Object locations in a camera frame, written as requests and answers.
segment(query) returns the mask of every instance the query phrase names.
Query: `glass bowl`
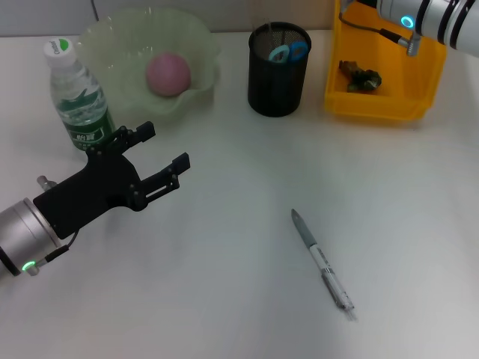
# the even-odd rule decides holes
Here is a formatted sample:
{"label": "glass bowl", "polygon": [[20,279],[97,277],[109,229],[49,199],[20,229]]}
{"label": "glass bowl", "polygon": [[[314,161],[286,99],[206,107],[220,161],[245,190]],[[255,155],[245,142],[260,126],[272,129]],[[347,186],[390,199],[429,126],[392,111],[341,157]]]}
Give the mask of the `glass bowl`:
{"label": "glass bowl", "polygon": [[[182,115],[213,86],[219,54],[215,36],[199,18],[168,7],[120,10],[87,28],[75,47],[101,84],[117,125]],[[183,56],[190,67],[192,84],[179,96],[162,97],[147,86],[146,66],[163,52]]]}

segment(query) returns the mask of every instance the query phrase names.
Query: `pink ball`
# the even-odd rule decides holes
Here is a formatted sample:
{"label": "pink ball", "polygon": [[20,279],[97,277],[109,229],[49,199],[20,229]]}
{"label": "pink ball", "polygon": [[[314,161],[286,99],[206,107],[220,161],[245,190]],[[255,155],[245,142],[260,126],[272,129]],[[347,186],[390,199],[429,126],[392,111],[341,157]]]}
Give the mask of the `pink ball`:
{"label": "pink ball", "polygon": [[160,96],[176,96],[188,90],[192,74],[184,58],[165,52],[152,58],[148,64],[147,83]]}

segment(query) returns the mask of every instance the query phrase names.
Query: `yellow bin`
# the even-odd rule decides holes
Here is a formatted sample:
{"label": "yellow bin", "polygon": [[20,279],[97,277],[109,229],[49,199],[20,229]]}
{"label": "yellow bin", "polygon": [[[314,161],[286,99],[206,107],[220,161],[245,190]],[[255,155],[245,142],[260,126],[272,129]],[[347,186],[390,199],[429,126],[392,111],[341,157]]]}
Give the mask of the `yellow bin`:
{"label": "yellow bin", "polygon": [[[446,59],[445,46],[423,37],[418,55],[381,35],[358,30],[339,21],[340,0],[335,5],[335,30],[324,106],[357,123],[397,125],[418,120],[431,107]],[[359,25],[385,28],[409,39],[411,31],[380,19],[376,9],[354,2],[344,19]],[[349,80],[339,61],[356,61],[364,70],[375,70],[382,84],[371,93],[347,93]]]}

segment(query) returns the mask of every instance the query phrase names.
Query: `pen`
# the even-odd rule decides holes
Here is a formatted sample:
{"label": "pen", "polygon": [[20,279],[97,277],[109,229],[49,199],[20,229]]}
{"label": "pen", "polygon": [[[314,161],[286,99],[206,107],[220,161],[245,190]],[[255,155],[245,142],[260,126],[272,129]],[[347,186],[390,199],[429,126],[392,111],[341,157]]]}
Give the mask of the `pen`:
{"label": "pen", "polygon": [[344,310],[348,316],[350,316],[350,318],[354,318],[354,305],[343,286],[341,286],[341,283],[339,283],[339,280],[336,278],[336,274],[332,270],[332,267],[326,259],[326,256],[317,246],[316,239],[314,239],[308,227],[306,227],[306,223],[303,221],[299,213],[294,209],[291,209],[291,217],[293,218],[294,225],[296,226],[302,241],[305,243],[306,248],[309,249],[314,260],[316,261],[317,266],[320,268],[321,277],[328,287],[332,298],[335,300],[336,305]]}

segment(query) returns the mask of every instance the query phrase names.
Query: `blue scissors handle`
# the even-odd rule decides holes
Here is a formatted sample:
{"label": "blue scissors handle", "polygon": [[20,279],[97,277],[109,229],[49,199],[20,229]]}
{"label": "blue scissors handle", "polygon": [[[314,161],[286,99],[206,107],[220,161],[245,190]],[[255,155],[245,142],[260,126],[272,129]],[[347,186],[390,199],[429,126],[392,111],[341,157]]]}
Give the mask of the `blue scissors handle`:
{"label": "blue scissors handle", "polygon": [[272,50],[269,54],[268,60],[272,62],[277,62],[279,64],[284,64],[287,62],[290,57],[290,47],[288,45],[278,46],[276,49]]}
{"label": "blue scissors handle", "polygon": [[303,58],[308,52],[308,44],[304,41],[295,41],[291,44],[289,62],[296,62]]}

